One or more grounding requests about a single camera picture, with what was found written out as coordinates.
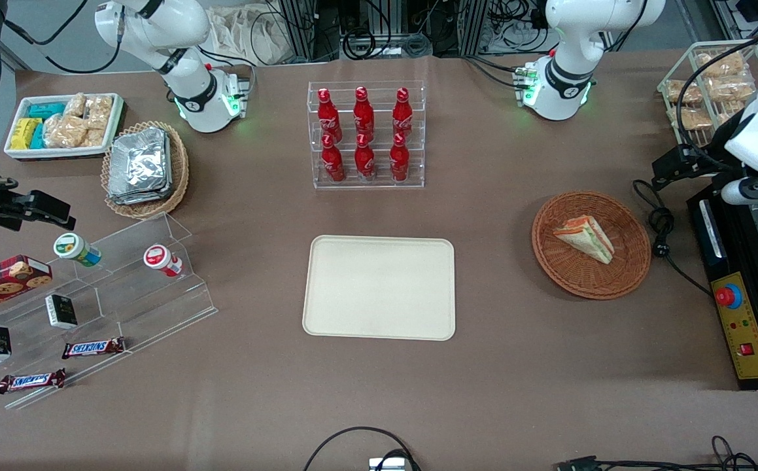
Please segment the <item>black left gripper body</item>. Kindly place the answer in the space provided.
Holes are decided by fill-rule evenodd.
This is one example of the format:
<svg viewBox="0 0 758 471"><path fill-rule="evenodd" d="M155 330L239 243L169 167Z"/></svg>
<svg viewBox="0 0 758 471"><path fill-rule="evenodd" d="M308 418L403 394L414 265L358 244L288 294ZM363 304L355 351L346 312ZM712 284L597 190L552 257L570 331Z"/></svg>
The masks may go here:
<svg viewBox="0 0 758 471"><path fill-rule="evenodd" d="M697 169L696 178L715 178L718 184L748 176L746 165L729 152L700 152L697 156Z"/></svg>

